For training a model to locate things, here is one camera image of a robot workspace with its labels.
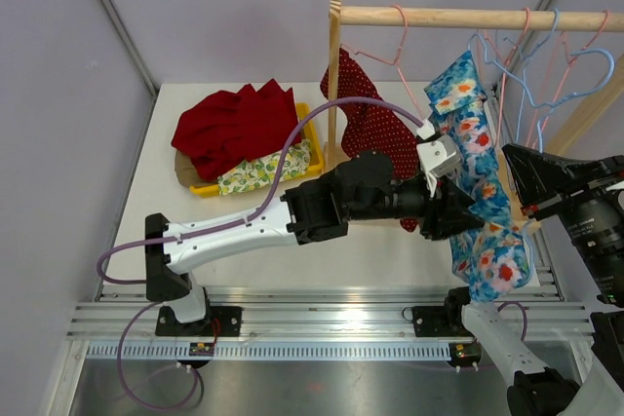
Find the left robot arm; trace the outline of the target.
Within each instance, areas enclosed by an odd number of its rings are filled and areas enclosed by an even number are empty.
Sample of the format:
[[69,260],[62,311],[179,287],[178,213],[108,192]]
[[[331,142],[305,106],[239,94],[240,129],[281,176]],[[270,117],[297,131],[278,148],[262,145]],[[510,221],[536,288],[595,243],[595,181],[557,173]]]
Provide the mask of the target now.
[[409,218],[423,238],[446,240],[484,226],[470,210],[474,203],[447,176],[397,179],[388,156],[366,151],[253,210],[187,223],[161,213],[147,216],[145,296],[165,304],[188,334],[200,335],[210,327],[212,313],[192,272],[210,261],[337,239],[360,220]]

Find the tan khaki skirt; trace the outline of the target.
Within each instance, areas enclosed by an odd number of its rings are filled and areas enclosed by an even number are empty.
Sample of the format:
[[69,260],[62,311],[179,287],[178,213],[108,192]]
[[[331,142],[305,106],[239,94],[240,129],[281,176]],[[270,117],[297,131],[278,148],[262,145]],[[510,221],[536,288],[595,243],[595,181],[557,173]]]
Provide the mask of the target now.
[[190,158],[178,150],[175,152],[174,166],[175,176],[181,186],[190,188],[192,186],[200,187],[206,184],[206,181],[199,176]]

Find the pink hanger of tan skirt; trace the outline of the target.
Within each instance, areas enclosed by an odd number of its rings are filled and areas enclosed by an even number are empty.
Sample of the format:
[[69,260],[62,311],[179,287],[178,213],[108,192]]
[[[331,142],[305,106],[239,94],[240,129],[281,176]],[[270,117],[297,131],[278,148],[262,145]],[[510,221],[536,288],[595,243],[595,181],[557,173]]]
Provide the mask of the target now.
[[[599,29],[594,33],[591,39],[579,49],[579,52],[585,52],[596,42],[596,40],[603,34],[605,27],[608,25],[611,12],[609,9],[604,10],[604,18],[601,22]],[[552,59],[555,59],[555,52],[558,48],[562,48],[565,59],[565,71],[562,74],[551,101],[558,101],[562,95],[562,90],[566,84],[568,76],[571,70],[575,67],[577,57],[571,54],[571,49],[568,44],[568,33],[563,32],[558,39],[558,45],[555,47],[555,51],[552,53]],[[542,150],[543,149],[543,132],[547,127],[548,119],[554,114],[554,110],[543,111],[542,115],[538,117],[538,111],[533,113],[532,122],[535,124],[535,130],[530,130],[526,139],[526,143],[529,143],[530,147]]]

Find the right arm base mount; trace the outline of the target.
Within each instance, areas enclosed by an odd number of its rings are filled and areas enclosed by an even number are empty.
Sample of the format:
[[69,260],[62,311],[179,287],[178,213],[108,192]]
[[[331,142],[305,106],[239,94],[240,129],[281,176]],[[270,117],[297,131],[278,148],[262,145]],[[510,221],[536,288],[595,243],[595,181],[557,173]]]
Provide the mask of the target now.
[[412,324],[416,337],[463,339],[448,345],[448,365],[456,373],[464,369],[478,371],[483,357],[482,345],[461,318],[462,307],[470,302],[469,289],[463,286],[450,289],[441,305],[410,306],[402,311],[403,319]]

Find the lemon print skirt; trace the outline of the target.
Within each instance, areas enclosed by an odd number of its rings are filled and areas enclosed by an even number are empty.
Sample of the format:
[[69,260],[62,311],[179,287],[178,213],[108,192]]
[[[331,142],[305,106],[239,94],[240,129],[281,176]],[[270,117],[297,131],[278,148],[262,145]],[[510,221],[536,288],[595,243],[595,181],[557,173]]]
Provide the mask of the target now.
[[[250,192],[273,183],[282,152],[278,151],[238,166],[217,178],[218,193],[221,196]],[[305,138],[292,145],[283,164],[280,181],[304,176],[311,163],[312,142]]]

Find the plain red skirt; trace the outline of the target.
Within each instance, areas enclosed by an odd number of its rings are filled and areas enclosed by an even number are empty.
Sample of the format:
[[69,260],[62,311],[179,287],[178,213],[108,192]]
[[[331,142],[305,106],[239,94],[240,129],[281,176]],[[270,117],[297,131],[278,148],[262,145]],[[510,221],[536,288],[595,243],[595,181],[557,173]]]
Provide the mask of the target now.
[[270,80],[208,95],[179,117],[172,147],[205,180],[281,150],[298,124],[293,91]]

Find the pink hanger of red skirt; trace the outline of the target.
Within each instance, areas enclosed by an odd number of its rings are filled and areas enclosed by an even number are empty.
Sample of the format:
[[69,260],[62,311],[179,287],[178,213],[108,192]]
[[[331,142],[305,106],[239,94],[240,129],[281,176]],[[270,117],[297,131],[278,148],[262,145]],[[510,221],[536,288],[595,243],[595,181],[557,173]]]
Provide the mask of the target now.
[[498,51],[498,48],[496,45],[498,31],[495,31],[494,39],[491,39],[486,29],[478,30],[478,33],[480,33],[483,36],[484,42],[488,43],[490,48],[495,53],[494,61],[496,63],[500,63],[501,66],[503,67],[503,70],[501,72],[501,78],[498,80],[498,88],[497,88],[498,90],[498,95],[497,95],[498,117],[497,117],[497,127],[496,127],[496,138],[494,141],[495,146],[499,146],[502,143],[501,138],[502,138],[502,127],[503,127],[503,110],[504,110],[504,100],[505,100],[505,92],[506,92],[506,84],[507,84],[506,70],[509,67],[509,64],[511,63],[511,60],[514,58],[516,54],[516,50],[518,49],[518,47],[524,40],[525,36],[527,35],[528,27],[530,24],[530,16],[531,16],[530,8],[524,7],[523,11],[526,13],[524,29],[522,33],[520,34],[518,40],[513,44],[510,52],[506,56]]

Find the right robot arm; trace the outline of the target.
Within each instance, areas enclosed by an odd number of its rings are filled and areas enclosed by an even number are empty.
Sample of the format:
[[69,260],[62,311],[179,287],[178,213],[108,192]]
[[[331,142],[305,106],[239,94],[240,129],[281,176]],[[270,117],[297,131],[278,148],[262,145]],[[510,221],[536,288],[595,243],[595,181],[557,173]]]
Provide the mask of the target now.
[[571,340],[585,359],[581,380],[566,379],[538,358],[493,303],[448,294],[442,319],[454,334],[482,345],[506,384],[512,415],[620,415],[623,412],[623,158],[581,161],[507,144],[503,154],[532,220],[557,217],[599,290],[606,312],[562,303],[539,325]]

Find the blue hanger of lemon skirt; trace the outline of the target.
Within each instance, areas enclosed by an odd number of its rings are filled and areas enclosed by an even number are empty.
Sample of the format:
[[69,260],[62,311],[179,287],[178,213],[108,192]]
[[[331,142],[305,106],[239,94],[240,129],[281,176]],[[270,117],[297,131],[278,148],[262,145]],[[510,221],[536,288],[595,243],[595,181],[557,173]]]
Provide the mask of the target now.
[[[505,56],[510,52],[513,44],[518,40],[520,34],[522,33],[524,29],[526,13],[523,10],[522,12],[524,13],[524,22],[522,24],[522,28],[520,29],[520,33],[518,34],[518,36],[515,39],[510,38],[508,36],[505,36],[503,38],[503,41],[507,41],[511,44],[509,51],[503,54]],[[548,14],[551,16],[551,21],[549,23],[548,29],[539,30],[535,28],[535,22],[536,22],[538,14]],[[520,126],[521,126],[520,123],[517,125],[516,136],[511,135],[511,132],[508,130],[508,126],[505,123],[506,95],[507,95],[509,87],[511,86],[511,83],[513,82],[513,75],[518,76],[524,82],[527,80],[527,70],[530,67],[531,63],[533,62],[533,59],[535,58],[536,55],[539,54],[539,51],[546,45],[547,42],[550,41],[551,37],[557,31],[560,15],[561,15],[561,12],[557,7],[548,11],[531,10],[530,24],[529,24],[526,36],[524,40],[522,41],[522,43],[520,44],[520,46],[518,47],[518,49],[516,50],[516,54],[514,58],[511,60],[511,63],[509,64],[509,67],[506,70],[507,84],[506,84],[504,110],[503,110],[503,127],[502,127],[502,138],[501,138],[502,143],[499,146],[496,146],[497,148],[501,148],[504,143],[507,143],[509,141],[517,142],[518,137],[520,135]],[[498,117],[498,102],[497,102],[498,90],[497,88],[498,88],[498,80],[501,78],[502,70],[503,70],[503,67],[500,70],[499,78],[492,84],[491,93],[490,93],[491,99],[492,99],[492,106],[494,107],[494,111],[495,111],[494,117],[495,117],[496,126],[497,126],[497,117]],[[520,110],[518,112],[519,122],[521,122],[523,119],[524,106],[525,106],[526,99],[527,99],[527,94],[523,93],[523,96],[521,97]]]

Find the blue floral skirt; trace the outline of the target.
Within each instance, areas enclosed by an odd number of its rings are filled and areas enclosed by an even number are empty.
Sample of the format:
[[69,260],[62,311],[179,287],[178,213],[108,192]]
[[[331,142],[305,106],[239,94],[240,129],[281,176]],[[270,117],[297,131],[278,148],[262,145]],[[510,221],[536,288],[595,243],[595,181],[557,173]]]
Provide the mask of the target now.
[[449,238],[452,272],[465,281],[475,302],[491,302],[526,285],[532,276],[520,228],[499,180],[499,164],[472,53],[464,52],[425,88],[429,121],[449,136],[461,155],[451,180],[474,204],[484,226]]

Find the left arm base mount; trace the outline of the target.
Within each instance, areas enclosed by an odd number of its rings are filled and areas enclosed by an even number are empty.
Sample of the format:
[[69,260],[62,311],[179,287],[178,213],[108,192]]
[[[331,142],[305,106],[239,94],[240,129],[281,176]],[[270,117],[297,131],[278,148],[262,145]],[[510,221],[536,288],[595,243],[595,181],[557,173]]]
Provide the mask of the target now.
[[238,338],[241,332],[243,308],[239,306],[212,305],[205,297],[205,314],[201,319],[181,322],[169,305],[159,308],[155,335],[167,338],[197,337],[199,341],[188,345],[186,359],[179,359],[181,365],[198,370],[208,364],[215,355],[219,338]]

